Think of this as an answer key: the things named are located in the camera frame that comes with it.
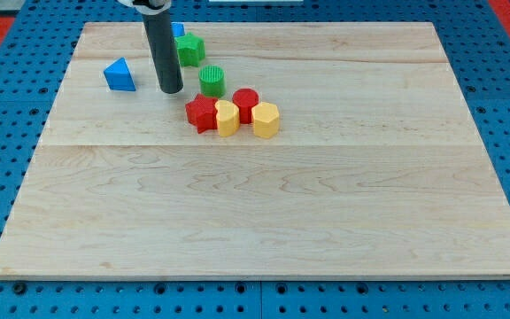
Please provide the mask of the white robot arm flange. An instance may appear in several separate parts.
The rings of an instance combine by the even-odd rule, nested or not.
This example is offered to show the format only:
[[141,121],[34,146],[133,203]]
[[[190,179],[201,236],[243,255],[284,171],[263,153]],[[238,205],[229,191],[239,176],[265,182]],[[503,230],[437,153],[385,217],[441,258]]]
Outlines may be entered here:
[[118,0],[119,3],[135,8],[142,14],[157,14],[171,7],[171,0]]

